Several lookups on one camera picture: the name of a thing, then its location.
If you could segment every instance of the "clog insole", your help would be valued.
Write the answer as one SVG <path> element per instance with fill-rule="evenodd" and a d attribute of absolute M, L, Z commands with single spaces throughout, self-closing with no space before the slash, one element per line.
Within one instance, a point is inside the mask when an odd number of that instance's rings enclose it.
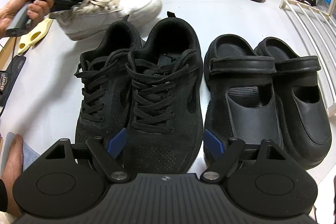
<path fill-rule="evenodd" d="M 247 56 L 245 49 L 234 43 L 223 43 L 217 48 L 219 57 Z M 237 104 L 244 107 L 261 107 L 268 104 L 271 97 L 271 86 L 240 86 L 230 88 L 228 96 Z"/>

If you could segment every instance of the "white table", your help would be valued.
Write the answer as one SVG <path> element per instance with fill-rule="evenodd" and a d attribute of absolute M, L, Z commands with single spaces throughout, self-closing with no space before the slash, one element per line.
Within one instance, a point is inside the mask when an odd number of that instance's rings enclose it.
<path fill-rule="evenodd" d="M 252 48 L 265 37 L 278 37 L 298 55 L 307 55 L 290 15 L 278 7 L 280 0 L 266 0 L 265 3 L 251 0 L 162 1 L 164 5 L 159 18 L 166 17 L 167 11 L 171 11 L 189 22 L 198 35 L 203 58 L 209 44 L 217 36 L 227 33 L 243 37 Z M 143 38 L 147 38 L 153 25 L 141 28 Z M 60 138 L 74 141 L 83 85 L 73 74 L 80 54 L 97 47 L 102 38 L 103 34 L 97 34 L 79 42 L 71 41 L 54 21 L 41 43 L 26 53 L 26 63 L 0 117 L 1 134 L 4 136 L 9 131 L 21 134 L 39 154 Z M 210 93 L 204 79 L 200 96 L 205 119 Z M 319 166 L 308 171 L 317 183 L 336 163 L 336 118 L 330 121 L 334 141 L 329 154 Z M 201 148 L 190 172 L 200 174 L 205 168 Z"/>

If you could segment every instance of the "black tag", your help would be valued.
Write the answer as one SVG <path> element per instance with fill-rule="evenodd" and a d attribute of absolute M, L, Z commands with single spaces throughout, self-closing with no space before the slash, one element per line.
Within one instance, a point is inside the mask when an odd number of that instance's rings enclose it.
<path fill-rule="evenodd" d="M 172 12 L 170 12 L 170 11 L 167 12 L 167 16 L 168 16 L 168 17 L 176 17 L 175 14 L 172 13 Z"/>
<path fill-rule="evenodd" d="M 0 92 L 3 93 L 5 86 L 8 82 L 8 73 L 2 73 L 0 75 Z"/>

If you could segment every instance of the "human arm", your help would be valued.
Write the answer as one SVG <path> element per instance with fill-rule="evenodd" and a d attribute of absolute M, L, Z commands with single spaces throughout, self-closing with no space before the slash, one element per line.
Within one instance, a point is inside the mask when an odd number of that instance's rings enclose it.
<path fill-rule="evenodd" d="M 9 148 L 8 159 L 0 180 L 0 211 L 15 217 L 21 216 L 19 207 L 13 197 L 13 185 L 22 172 L 23 139 L 16 134 Z"/>
<path fill-rule="evenodd" d="M 15 14 L 29 0 L 10 0 L 0 9 L 0 38 L 5 37 L 6 28 L 10 25 Z M 27 15 L 33 20 L 33 27 L 43 20 L 43 17 L 50 12 L 53 0 L 35 0 L 28 5 Z"/>

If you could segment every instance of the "insole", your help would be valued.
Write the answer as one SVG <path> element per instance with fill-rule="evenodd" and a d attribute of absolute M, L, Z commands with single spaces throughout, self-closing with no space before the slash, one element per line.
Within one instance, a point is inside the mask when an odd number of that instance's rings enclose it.
<path fill-rule="evenodd" d="M 267 46 L 267 49 L 276 61 L 285 61 L 290 59 L 290 57 L 284 50 L 276 46 Z"/>
<path fill-rule="evenodd" d="M 231 43 L 224 43 L 220 45 L 217 48 L 217 53 L 220 57 L 250 55 L 250 53 L 247 52 L 245 49 Z M 262 92 L 265 88 L 269 89 L 270 87 L 240 86 L 229 89 L 227 94 L 234 102 L 241 106 L 261 107 L 267 105 L 270 99 L 265 98 L 265 95 L 269 92 Z"/>

